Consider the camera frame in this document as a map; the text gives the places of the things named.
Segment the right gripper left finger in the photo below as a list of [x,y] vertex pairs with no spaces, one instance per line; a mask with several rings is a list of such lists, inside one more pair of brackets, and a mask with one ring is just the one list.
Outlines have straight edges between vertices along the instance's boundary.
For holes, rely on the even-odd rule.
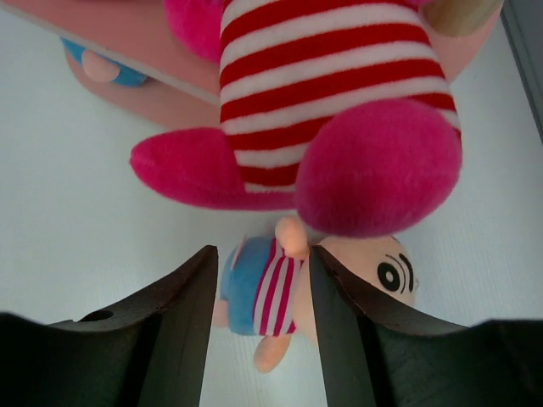
[[206,246],[79,321],[2,313],[2,405],[198,405],[217,274],[217,249]]

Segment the panda plush yellow glasses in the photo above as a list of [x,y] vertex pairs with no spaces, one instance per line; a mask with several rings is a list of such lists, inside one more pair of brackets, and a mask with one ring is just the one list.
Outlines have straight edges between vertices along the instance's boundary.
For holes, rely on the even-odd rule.
[[219,64],[223,1],[164,0],[167,24],[176,39],[202,59]]
[[210,209],[293,209],[328,234],[405,230],[451,194],[458,114],[417,1],[224,1],[220,124],[147,138],[142,183]]

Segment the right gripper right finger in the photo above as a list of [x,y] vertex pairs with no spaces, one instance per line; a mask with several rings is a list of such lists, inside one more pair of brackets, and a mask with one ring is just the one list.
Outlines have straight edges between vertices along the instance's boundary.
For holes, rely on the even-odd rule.
[[541,405],[541,321],[443,321],[363,281],[321,247],[311,251],[310,273],[329,405]]

